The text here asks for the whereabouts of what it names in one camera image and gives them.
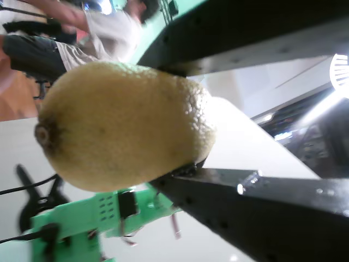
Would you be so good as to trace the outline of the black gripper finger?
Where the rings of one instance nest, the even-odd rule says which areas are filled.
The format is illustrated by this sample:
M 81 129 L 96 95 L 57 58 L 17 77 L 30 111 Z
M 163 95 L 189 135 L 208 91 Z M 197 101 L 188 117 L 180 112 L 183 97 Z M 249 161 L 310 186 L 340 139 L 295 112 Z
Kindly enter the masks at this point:
M 139 65 L 180 76 L 348 52 L 348 1 L 205 1 L 172 21 Z
M 256 261 L 348 261 L 348 180 L 189 165 L 151 182 Z

